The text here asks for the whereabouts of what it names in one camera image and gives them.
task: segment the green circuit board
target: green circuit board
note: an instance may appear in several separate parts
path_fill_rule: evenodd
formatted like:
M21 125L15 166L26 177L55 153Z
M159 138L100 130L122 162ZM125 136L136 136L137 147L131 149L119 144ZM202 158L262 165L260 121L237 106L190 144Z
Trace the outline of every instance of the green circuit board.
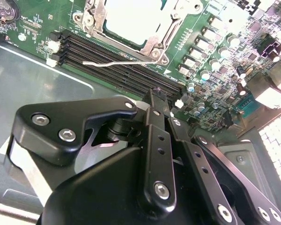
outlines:
M247 18L237 34L240 45L237 48L230 49L231 56L228 59L221 59L218 49L222 46L229 47L227 37L231 32L227 30L218 31L217 34L220 35L220 38L212 43L213 48L208 50L206 56L198 60L200 63L196 64L192 72L184 75L178 70L183 65L184 58L190 54L190 49L196 45L196 38L202 35L202 29L204 27L210 27L210 18L215 14L220 15L220 13L223 13L223 11L215 10L216 0L202 0L201 2L204 7L203 11L198 15L188 15L185 18L167 49L166 54L170 60L169 64L166 66L147 65L147 67L173 82L186 86L190 82L194 83L195 91L192 93L193 101L184 105L175 116L184 120L193 117L200 121L201 127L208 130L218 130L221 128L218 123L222 119L222 114L227 109L236 108L244 98L247 98L247 96L240 96L237 92L236 84L239 80L232 79L236 73L235 68L237 66L242 66L245 69L252 68L252 71L245 78L245 81L248 82L255 74L258 72L265 73L273 65L271 60L259 56L256 46L267 33L281 41L281 17L277 13L281 9L281 1L273 1L269 9L276 13L270 14L268 11L260 11L258 15ZM100 43L117 53L122 53L113 46L88 37L75 24L72 15L76 12L83 12L85 0L18 0L16 3L21 11L20 19L11 24L4 24L0 21L0 33L6 35L6 41L11 45L45 60L52 54L52 50L48 48L50 32L67 29L79 36ZM235 21L237 19L242 20L242 18L238 18L233 13L231 13L230 19L227 18L229 21ZM260 24L258 29L256 29L256 23ZM203 81L200 72L202 70L211 70L209 64L210 59L218 59L221 69L224 68L224 70L212 72L210 79ZM140 99L139 96L117 89L69 65L63 65L63 67L104 86L115 89L129 97L137 100ZM205 110L199 116L194 116L193 109L197 107L199 102L205 103ZM217 109L212 107L214 103L218 104Z

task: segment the screw hole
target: screw hole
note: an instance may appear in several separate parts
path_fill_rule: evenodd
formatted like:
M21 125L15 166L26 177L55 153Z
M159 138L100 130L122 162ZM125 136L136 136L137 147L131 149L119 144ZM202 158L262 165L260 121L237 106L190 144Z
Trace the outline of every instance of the screw hole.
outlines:
M76 16L74 17L74 19L75 19L76 21L80 21L80 20L81 20L80 16L78 16L78 15L76 15Z
M196 155L197 157L201 158L201 155L200 155L199 153L195 152L195 155Z
M158 151L160 154L162 154L162 155L165 154L165 152L164 152L164 150L163 150L162 148L158 148L157 151Z
M204 173L208 173L208 170L206 168L202 167L202 170Z

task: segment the black metal arm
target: black metal arm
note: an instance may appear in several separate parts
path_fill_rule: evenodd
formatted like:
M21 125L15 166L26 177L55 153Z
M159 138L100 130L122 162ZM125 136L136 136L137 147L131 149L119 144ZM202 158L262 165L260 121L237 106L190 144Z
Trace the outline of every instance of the black metal arm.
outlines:
M11 137L5 164L39 196L42 225L281 225L280 211L212 143L190 140L160 89L136 104L26 105ZM75 173L79 151L119 140L128 147Z

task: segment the black dimm slot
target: black dimm slot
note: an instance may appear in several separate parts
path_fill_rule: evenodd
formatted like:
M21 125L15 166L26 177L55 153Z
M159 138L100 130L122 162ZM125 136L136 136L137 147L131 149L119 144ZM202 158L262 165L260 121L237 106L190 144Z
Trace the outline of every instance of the black dimm slot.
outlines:
M72 59L77 61L78 63L81 63L82 61L84 61L86 58L84 57L79 57L78 54L69 52L67 54L67 58ZM114 73L112 71L108 71L106 69L104 69L103 67L90 67L90 66L85 66L86 68L89 68L90 71L92 72L99 72L101 74L105 74L106 76L113 78L114 77ZM122 75L122 74L117 74L117 78L120 78L120 80L125 81L126 85L129 85L131 87L134 87L136 89L140 89L141 86L136 85L135 81L131 82L129 81L129 77L127 77L127 75Z
M125 57L95 42L88 41L69 31L61 33L61 47L58 52L59 63L66 63L78 70L97 77L117 88L143 97L151 87L160 87L167 92L167 98L173 98L184 88L162 74L142 65L114 65L111 67L94 67L82 64L82 61L109 63L127 61Z
M85 67L84 65L77 63L75 60L72 60L72 59L69 59L69 58L65 57L65 63L67 65L69 65L69 66L72 66L72 67L74 67L74 68L84 72L84 73L87 73L87 74L90 73L88 67ZM145 92L139 92L139 91L137 91L135 89L130 88L129 86L126 86L126 85L124 86L123 83L118 82L118 81L116 81L114 79L110 79L110 77L106 77L105 75L103 75L101 73L92 72L92 75L97 77L97 78L99 78L100 80L103 80L103 81L105 81L107 83L110 83L110 84L114 85L117 88L120 88L120 89L122 89L124 91L128 91L128 92L130 92L132 94L135 94L137 96L142 96L142 95L145 94Z
M100 54L102 57L106 58L108 61L107 62L112 62L112 61L127 61L128 59L113 53L107 49L104 48L99 48L100 46L92 43L92 42L83 42L76 40L75 42L73 41L73 38L70 36L67 45L72 47L71 43L74 43L76 45L79 45L81 47L86 48L88 51L93 52L95 54ZM121 67L125 67L127 69L130 69L136 73L139 73L142 76L145 76L147 79L153 80L155 83L160 83L163 84L164 86L167 86L170 89L173 89L175 92L177 92L177 89L182 88L182 85L175 83L175 82L169 82L169 80L165 77L162 76L162 74L159 74L157 72L152 71L151 69L148 69L144 66L141 65L121 65Z
M69 51L70 52L74 52L78 55L81 55L84 57L84 59L81 60L81 63L82 61L93 61L93 62L96 62L98 63L100 61L99 57L96 56L96 55L90 55L88 52L86 52L86 50L84 49L74 49L74 48L69 48ZM100 63L106 63L108 62L107 60L102 60ZM125 70L125 68L123 68L122 66L118 65L118 66L112 66L110 67L109 69L107 69L106 71L108 70L112 70L114 72L117 72L117 73L120 73L120 74L123 74L123 75L126 75L128 76L130 79L133 79L135 82L138 82L138 83L141 83L142 85L144 86L148 86L149 88L152 87L152 86L155 86L156 84L151 81L151 80L148 80L146 79L145 77L143 77L142 75L138 74L138 73L128 73L127 70ZM169 90L169 93L168 94L171 94L171 95L174 95L177 91L173 90L173 91L170 91Z

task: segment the metal panel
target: metal panel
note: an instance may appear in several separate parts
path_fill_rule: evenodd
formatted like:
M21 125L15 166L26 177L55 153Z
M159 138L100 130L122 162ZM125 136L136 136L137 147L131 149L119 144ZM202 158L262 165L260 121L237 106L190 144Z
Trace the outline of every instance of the metal panel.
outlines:
M0 148L8 139L15 112L26 104L106 98L119 95L62 68L52 69L43 60L10 46L0 46ZM123 148L95 150L77 158L80 171ZM4 171L4 155L0 154L0 203L40 213L41 203L31 187L12 180Z

